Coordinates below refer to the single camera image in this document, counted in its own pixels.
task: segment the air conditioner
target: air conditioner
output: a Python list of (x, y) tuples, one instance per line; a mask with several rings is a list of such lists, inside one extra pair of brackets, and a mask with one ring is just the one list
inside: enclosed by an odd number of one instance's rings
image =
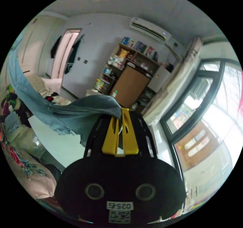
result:
[(161, 27), (136, 17), (131, 19), (130, 28), (138, 30), (161, 43), (168, 41), (171, 37), (171, 34)]

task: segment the qr code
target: qr code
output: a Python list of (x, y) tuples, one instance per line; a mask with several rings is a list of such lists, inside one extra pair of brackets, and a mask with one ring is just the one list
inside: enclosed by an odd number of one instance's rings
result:
[(130, 223), (131, 211), (110, 210), (109, 223)]

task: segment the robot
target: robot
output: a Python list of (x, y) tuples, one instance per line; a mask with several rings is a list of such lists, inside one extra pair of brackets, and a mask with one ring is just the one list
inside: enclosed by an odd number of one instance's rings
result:
[[(124, 153), (118, 154), (121, 126)], [(157, 158), (142, 116), (122, 108), (121, 121), (99, 117), (83, 158), (63, 171), (55, 197), (75, 219), (141, 225), (172, 217), (182, 208), (186, 190), (180, 174)]]

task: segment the window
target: window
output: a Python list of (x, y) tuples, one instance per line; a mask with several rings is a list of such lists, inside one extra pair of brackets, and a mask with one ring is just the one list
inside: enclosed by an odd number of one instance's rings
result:
[(187, 207), (214, 194), (238, 160), (243, 145), (242, 86), (238, 62), (205, 60), (160, 121), (188, 190), (197, 190)]
[(196, 137), (190, 140), (187, 144), (185, 144), (185, 149), (190, 149), (199, 139), (201, 139), (205, 134), (205, 130), (203, 129)]
[(184, 102), (178, 110), (166, 121), (170, 131), (174, 134), (184, 123), (193, 115), (196, 109), (201, 105), (203, 99), (208, 93), (213, 80), (198, 77), (194, 86), (188, 92)]
[(188, 156), (192, 157), (194, 154), (198, 153), (209, 143), (209, 141), (210, 141), (209, 137), (203, 139), (197, 146), (195, 146), (192, 150), (188, 152)]
[(220, 62), (209, 62), (209, 63), (203, 63), (200, 67), (200, 70), (207, 70), (207, 71), (219, 71)]

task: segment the blue jeans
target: blue jeans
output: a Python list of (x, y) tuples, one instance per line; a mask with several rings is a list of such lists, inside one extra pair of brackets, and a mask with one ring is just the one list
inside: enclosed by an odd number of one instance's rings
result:
[(61, 135), (72, 132), (80, 135), (80, 143), (86, 146), (89, 133), (101, 114), (121, 119), (121, 107), (110, 96), (87, 96), (66, 106), (53, 105), (44, 99), (33, 89), (19, 66), (17, 50), (22, 37), (21, 33), (9, 51), (7, 72), (15, 93), (40, 121)]

